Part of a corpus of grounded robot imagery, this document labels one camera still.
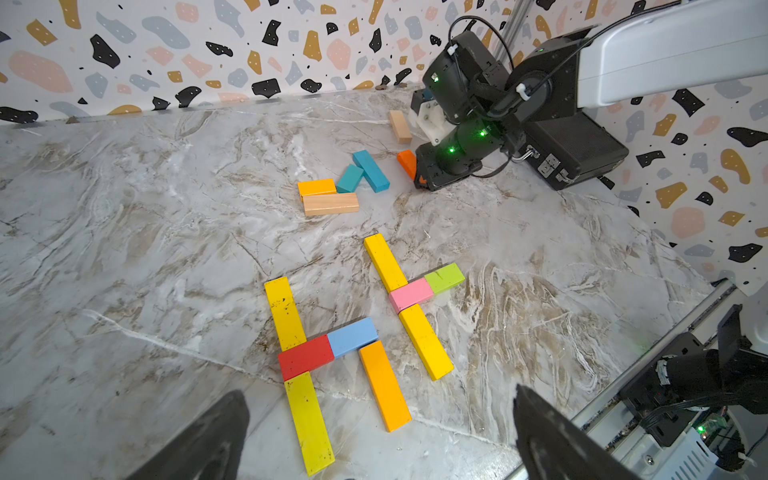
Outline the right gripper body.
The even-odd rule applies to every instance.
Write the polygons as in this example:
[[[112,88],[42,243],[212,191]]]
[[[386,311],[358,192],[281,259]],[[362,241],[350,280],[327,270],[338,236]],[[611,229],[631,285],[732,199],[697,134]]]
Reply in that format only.
[[[525,146],[515,114],[499,118],[492,107],[505,97],[509,72],[472,31],[450,40],[427,68],[425,86],[452,129],[436,144],[416,149],[414,186],[436,191],[477,176],[483,160],[500,150],[509,162]]]

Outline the orange block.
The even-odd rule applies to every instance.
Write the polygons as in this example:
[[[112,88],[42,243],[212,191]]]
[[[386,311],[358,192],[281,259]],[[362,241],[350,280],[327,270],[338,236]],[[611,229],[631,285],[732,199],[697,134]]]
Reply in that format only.
[[[411,180],[417,174],[417,158],[411,150],[401,151],[397,154],[397,161]]]

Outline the lime yellow block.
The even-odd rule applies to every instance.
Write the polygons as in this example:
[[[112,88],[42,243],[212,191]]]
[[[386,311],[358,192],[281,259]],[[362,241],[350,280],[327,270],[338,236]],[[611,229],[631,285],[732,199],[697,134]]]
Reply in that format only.
[[[335,462],[335,455],[309,372],[284,383],[297,432],[306,473],[309,477]]]

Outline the red block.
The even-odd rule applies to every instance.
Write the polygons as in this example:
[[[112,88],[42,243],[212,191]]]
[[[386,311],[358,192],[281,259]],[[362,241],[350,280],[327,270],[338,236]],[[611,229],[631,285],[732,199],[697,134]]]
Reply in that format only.
[[[278,356],[284,382],[316,370],[334,359],[335,355],[327,335],[301,343]]]

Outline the teal block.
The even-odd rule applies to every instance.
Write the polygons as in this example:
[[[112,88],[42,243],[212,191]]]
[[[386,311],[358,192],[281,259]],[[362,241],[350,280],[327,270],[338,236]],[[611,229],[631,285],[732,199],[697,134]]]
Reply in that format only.
[[[354,164],[347,166],[345,172],[336,183],[338,193],[354,193],[364,176],[364,170]]]
[[[374,192],[380,193],[390,187],[388,178],[368,151],[355,152],[353,154],[353,162],[363,170],[363,176]]]

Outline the light blue block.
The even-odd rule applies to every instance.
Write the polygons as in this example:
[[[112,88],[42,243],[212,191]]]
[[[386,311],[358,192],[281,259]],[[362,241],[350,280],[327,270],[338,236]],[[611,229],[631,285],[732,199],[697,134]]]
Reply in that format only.
[[[364,318],[331,331],[327,338],[335,358],[359,350],[378,340],[378,332],[371,318]]]

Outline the green block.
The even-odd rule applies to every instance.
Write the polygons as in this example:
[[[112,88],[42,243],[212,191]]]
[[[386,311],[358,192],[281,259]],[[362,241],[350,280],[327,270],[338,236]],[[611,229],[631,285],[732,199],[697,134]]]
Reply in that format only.
[[[465,281],[465,276],[456,263],[443,266],[424,276],[435,295],[452,289]]]

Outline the pink block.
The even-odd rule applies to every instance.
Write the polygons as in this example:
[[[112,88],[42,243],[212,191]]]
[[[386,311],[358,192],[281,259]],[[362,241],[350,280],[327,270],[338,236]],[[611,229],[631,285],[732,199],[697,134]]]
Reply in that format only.
[[[389,294],[390,302],[397,313],[414,305],[430,300],[434,292],[426,278],[420,278],[393,290]]]

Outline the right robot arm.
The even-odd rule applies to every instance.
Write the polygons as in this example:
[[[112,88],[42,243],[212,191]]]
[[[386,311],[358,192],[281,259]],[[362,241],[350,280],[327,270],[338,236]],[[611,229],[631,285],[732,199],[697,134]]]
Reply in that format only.
[[[415,187],[436,191],[481,177],[502,152],[562,190],[627,156],[589,109],[766,71],[763,1],[675,1],[549,39],[520,62],[450,33],[412,98],[429,141],[398,159]]]

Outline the tan block upper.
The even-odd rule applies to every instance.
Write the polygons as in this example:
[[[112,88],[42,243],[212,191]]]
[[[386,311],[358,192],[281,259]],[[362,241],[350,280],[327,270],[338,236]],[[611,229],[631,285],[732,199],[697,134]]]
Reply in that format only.
[[[391,110],[389,120],[398,143],[410,144],[413,137],[404,113],[400,110]]]

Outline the black briefcase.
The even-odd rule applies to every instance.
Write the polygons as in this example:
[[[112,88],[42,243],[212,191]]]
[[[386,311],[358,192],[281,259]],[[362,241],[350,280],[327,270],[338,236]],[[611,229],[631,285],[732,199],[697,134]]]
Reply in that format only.
[[[527,163],[554,190],[602,176],[629,154],[628,148],[583,112],[523,125]]]

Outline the circuit board with leds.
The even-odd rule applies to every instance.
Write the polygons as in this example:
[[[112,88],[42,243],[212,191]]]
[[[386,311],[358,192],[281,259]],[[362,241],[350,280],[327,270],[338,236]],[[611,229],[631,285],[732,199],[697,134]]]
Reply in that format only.
[[[736,472],[745,461],[740,454],[746,453],[742,435],[727,407],[710,408],[693,424],[701,440],[717,457],[716,466],[723,471]]]

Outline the orange-yellow small block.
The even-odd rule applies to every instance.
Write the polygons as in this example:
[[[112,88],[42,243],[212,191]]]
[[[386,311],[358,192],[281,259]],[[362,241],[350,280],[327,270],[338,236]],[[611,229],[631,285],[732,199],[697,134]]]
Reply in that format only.
[[[322,179],[300,182],[298,191],[301,198],[314,195],[335,194],[337,192],[335,183],[332,179]]]

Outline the tan wooden block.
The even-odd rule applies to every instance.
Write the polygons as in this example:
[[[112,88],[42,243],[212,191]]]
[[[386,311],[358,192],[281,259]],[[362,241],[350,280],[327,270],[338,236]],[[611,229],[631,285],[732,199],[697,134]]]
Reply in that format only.
[[[334,193],[305,196],[304,212],[307,217],[355,213],[360,209],[355,193]]]

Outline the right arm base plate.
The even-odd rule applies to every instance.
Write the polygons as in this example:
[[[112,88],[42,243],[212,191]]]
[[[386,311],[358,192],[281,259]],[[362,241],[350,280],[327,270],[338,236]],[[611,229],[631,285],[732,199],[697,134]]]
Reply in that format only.
[[[669,447],[695,416],[679,404],[716,393],[720,380],[718,351],[682,333],[619,391],[619,398],[647,434]]]

